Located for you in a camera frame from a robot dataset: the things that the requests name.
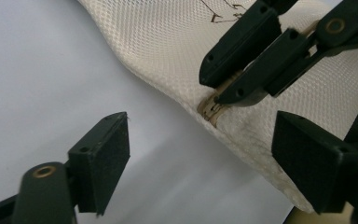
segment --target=beige zipper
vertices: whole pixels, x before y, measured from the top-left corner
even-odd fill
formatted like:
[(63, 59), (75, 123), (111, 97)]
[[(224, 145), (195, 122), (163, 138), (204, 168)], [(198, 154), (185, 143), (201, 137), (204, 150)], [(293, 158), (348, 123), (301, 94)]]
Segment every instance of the beige zipper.
[(222, 115), (227, 109), (230, 108), (229, 105), (220, 105), (214, 102), (214, 98), (220, 95), (240, 74), (242, 71), (238, 71), (234, 76), (223, 82), (222, 85), (216, 88), (215, 92), (202, 100), (197, 107), (197, 112), (202, 115), (202, 117), (209, 121), (215, 128), (217, 124), (217, 119)]

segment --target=textured fabric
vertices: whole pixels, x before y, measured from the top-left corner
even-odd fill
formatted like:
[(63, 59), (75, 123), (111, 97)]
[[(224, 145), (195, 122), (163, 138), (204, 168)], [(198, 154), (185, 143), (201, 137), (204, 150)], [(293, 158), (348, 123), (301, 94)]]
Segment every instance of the textured fabric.
[[(199, 84), (204, 55), (253, 1), (80, 0), (118, 58), (138, 77), (164, 92), (211, 134), (250, 164), (294, 205), (312, 207), (271, 157), (277, 110), (304, 116), (343, 138), (358, 111), (358, 50), (322, 60), (281, 97), (251, 107), (231, 107), (217, 129), (196, 112), (213, 92)], [(282, 28), (304, 30), (328, 11), (299, 1), (280, 17)]]

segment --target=white fabric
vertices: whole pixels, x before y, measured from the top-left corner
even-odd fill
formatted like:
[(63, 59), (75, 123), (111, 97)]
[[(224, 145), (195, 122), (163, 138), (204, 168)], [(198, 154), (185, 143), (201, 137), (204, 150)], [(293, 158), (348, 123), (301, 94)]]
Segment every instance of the white fabric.
[[(277, 110), (304, 116), (343, 138), (358, 111), (358, 51), (322, 60), (277, 99), (232, 107), (217, 122), (196, 108), (213, 92), (199, 84), (200, 63), (211, 47), (253, 1), (80, 0), (118, 58), (139, 78), (164, 92), (210, 133), (305, 211), (312, 207), (271, 157)], [(231, 4), (242, 7), (234, 8)], [(304, 30), (328, 11), (318, 1), (298, 2), (280, 20)], [(213, 14), (221, 17), (211, 22)]]

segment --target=white table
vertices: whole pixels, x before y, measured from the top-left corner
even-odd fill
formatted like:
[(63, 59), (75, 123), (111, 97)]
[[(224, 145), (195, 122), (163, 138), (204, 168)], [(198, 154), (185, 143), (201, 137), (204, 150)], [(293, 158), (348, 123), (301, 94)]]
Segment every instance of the white table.
[(79, 223), (282, 223), (292, 208), (179, 104), (128, 71), (75, 0), (0, 1), (0, 201), (102, 117), (131, 158), (103, 217)]

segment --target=metal screw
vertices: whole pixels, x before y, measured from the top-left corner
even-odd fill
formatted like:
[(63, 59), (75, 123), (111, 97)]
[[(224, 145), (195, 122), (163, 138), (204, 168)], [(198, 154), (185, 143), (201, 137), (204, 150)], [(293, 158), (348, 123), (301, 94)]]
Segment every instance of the metal screw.
[(54, 166), (43, 166), (33, 172), (35, 178), (43, 178), (52, 175), (56, 171)]
[(331, 21), (329, 21), (325, 27), (326, 32), (331, 35), (339, 34), (344, 29), (345, 29), (345, 21), (340, 18), (331, 19)]

